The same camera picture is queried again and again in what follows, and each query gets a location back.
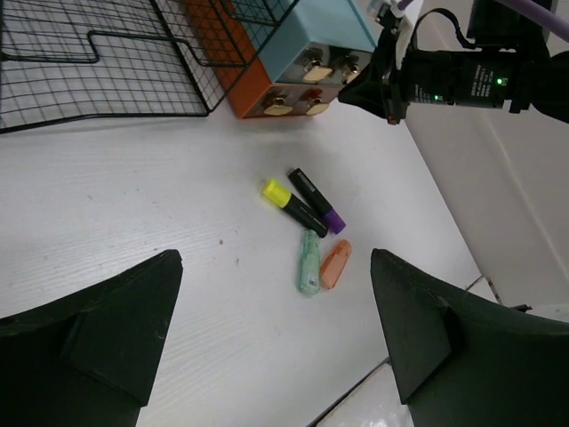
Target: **metal wire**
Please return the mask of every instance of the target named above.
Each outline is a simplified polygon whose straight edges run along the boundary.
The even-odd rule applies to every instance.
[[[297,1],[0,0],[0,133],[207,116],[258,54],[230,26],[262,24],[249,35],[262,47]]]

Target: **white tabletop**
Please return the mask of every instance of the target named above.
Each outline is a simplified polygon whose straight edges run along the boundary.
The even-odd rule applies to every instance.
[[[292,166],[354,252],[331,292],[295,289],[301,228],[260,183]],[[166,248],[184,260],[139,426],[307,425],[387,356],[369,275],[385,247],[466,286],[478,270],[404,125],[314,119],[91,120],[0,138],[0,318]],[[323,241],[326,252],[338,238]]]

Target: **yellow cap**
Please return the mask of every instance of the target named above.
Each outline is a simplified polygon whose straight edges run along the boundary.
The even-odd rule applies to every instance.
[[[293,194],[276,180],[270,180],[263,189],[263,196],[280,208],[288,205]]]

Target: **dish rack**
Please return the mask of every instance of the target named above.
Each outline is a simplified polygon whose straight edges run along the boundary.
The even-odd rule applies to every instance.
[[[0,0],[0,133],[205,117],[298,1]]]

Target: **wall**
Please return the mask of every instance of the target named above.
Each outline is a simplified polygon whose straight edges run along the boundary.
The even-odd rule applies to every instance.
[[[472,1],[425,0],[422,10],[434,7],[455,12],[466,31]],[[569,0],[560,0],[557,14],[569,19]],[[419,37],[425,50],[460,50],[442,17],[426,19]],[[567,48],[555,36],[549,46]],[[569,128],[536,111],[421,105],[406,122],[504,303],[569,301]]]

